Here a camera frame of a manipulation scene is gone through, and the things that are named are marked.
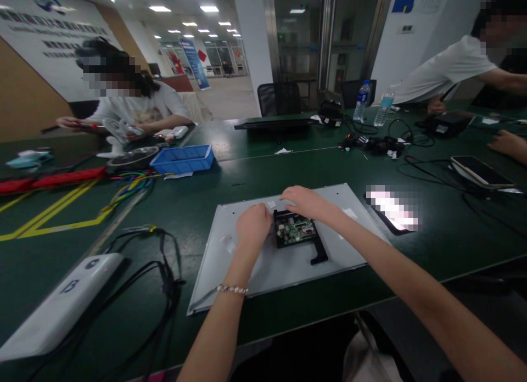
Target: circuit board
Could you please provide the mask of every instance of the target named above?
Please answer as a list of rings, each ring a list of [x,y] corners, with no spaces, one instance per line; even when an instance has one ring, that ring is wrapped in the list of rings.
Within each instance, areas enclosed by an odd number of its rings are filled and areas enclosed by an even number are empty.
[[[318,237],[317,229],[311,219],[289,211],[274,214],[276,242],[279,248],[313,241]]]

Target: dark hair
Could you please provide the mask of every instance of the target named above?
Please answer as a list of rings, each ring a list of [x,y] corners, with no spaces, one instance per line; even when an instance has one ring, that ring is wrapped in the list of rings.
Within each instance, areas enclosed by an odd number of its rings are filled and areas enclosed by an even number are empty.
[[[520,15],[527,13],[525,3],[527,0],[490,0],[485,3],[485,7],[481,9],[474,27],[470,33],[476,38],[481,37],[481,31],[486,28],[486,24],[491,21],[492,16],[500,15],[503,21],[508,15]]]
[[[152,91],[159,91],[161,88],[148,73],[137,72],[137,66],[131,62],[130,56],[105,38],[85,40],[82,47],[75,50],[75,55],[77,66],[84,73],[122,74],[123,80],[133,82],[145,97],[151,98]]]

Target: beaded bracelet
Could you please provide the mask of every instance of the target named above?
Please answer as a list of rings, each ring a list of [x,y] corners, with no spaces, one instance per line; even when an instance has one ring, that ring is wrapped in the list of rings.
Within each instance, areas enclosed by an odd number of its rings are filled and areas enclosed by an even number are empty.
[[[221,284],[216,288],[216,291],[223,291],[223,292],[228,291],[230,293],[246,295],[249,289],[243,289],[237,286],[224,286],[223,284]]]

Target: black computer monitor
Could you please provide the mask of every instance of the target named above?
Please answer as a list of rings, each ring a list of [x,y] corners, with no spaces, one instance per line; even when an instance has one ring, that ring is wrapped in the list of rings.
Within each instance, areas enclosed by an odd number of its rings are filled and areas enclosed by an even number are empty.
[[[150,72],[154,76],[161,76],[161,71],[159,70],[159,65],[156,63],[148,63],[148,67],[150,68]]]
[[[234,126],[234,129],[284,131],[288,128],[307,127],[316,124],[320,123],[313,119],[268,120],[238,124]]]

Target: company logo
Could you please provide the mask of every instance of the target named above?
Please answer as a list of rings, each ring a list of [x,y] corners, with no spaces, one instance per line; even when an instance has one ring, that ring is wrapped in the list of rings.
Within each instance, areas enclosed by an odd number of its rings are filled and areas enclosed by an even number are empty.
[[[47,12],[56,12],[65,15],[66,12],[62,10],[62,5],[58,0],[33,0],[42,10]]]

